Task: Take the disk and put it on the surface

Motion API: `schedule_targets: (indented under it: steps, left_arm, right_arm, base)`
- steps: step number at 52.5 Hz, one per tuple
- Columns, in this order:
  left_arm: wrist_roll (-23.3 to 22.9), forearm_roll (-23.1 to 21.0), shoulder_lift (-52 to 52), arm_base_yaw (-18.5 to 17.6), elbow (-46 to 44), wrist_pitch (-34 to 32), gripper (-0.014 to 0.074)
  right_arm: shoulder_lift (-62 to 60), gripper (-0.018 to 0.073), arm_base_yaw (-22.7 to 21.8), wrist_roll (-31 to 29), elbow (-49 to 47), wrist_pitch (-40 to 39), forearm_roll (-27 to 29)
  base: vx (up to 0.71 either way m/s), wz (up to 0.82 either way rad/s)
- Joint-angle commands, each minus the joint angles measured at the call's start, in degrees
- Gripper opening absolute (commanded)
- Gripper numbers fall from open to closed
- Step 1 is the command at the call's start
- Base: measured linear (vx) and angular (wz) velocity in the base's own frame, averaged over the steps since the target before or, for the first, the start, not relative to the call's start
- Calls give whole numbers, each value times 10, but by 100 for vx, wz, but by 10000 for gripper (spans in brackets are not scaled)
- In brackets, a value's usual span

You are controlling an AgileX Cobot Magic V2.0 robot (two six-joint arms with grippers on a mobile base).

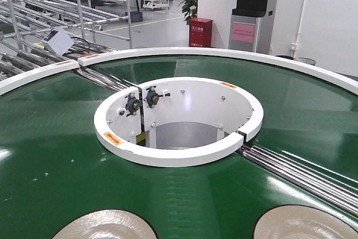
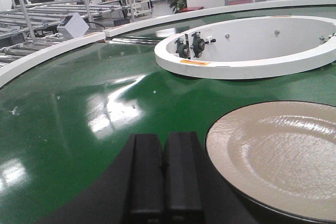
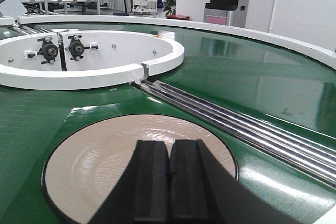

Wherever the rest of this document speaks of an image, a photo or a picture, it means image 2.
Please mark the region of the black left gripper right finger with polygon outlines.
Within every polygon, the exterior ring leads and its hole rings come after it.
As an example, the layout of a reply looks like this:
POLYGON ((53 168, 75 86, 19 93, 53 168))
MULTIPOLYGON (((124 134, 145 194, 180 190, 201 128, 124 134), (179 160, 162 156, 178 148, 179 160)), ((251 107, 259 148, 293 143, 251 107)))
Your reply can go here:
POLYGON ((201 223, 203 210, 190 132, 169 134, 164 150, 167 223, 201 223))

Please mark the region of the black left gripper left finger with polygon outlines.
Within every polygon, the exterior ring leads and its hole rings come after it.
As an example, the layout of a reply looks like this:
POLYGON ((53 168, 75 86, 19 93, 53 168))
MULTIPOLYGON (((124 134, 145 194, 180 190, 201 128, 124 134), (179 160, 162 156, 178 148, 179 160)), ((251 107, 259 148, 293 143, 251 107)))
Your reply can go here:
POLYGON ((162 223, 162 145, 156 134, 131 134, 134 141, 129 194, 123 223, 162 223))

